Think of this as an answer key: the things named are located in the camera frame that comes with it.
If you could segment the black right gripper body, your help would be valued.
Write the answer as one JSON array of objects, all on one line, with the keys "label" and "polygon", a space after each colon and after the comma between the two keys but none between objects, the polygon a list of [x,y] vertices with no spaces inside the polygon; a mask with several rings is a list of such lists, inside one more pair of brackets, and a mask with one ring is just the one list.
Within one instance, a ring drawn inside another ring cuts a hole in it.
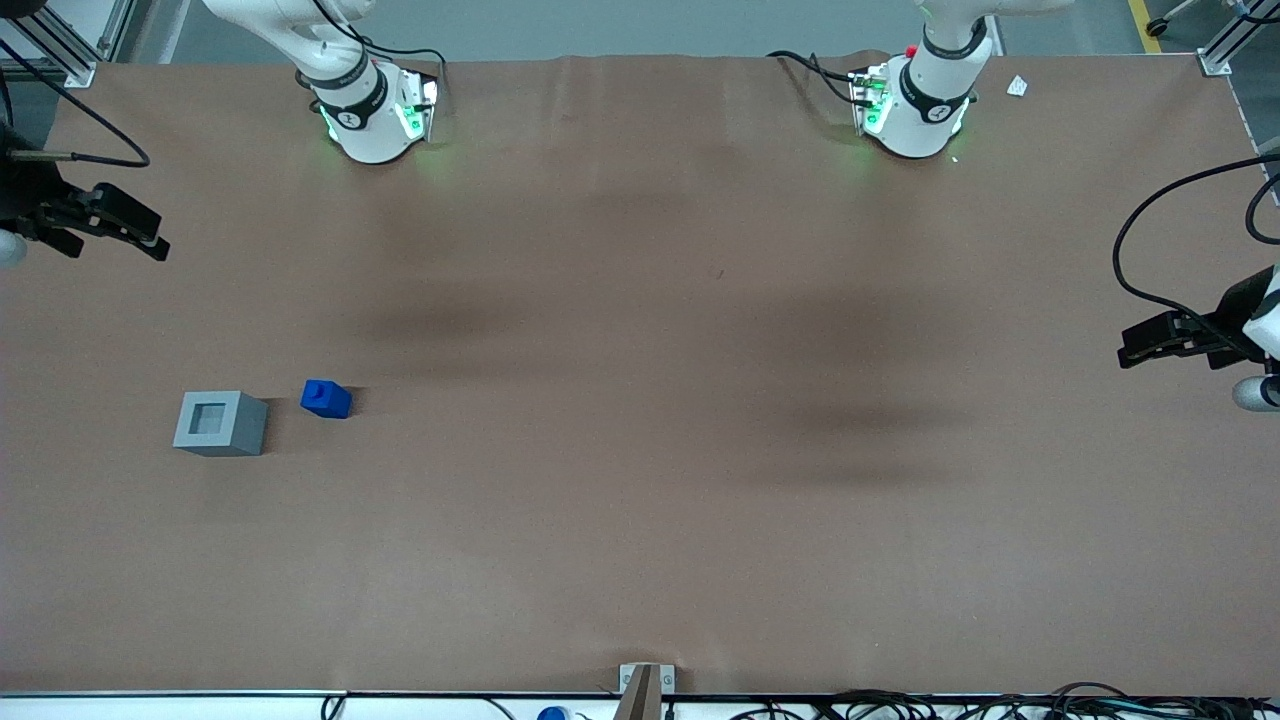
[{"label": "black right gripper body", "polygon": [[3,228],[24,238],[55,231],[87,231],[90,214],[82,191],[67,183],[58,164],[70,152],[37,150],[10,124],[1,123]]}]

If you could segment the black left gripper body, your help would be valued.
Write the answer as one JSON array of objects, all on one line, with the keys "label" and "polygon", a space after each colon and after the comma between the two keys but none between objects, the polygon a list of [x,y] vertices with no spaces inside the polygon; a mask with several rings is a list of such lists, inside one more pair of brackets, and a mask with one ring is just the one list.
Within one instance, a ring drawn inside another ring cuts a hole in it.
[{"label": "black left gripper body", "polygon": [[1245,333],[1245,324],[1263,305],[1274,279],[1274,266],[1256,272],[1230,286],[1206,319],[1216,341],[1231,352],[1263,352],[1263,347]]}]

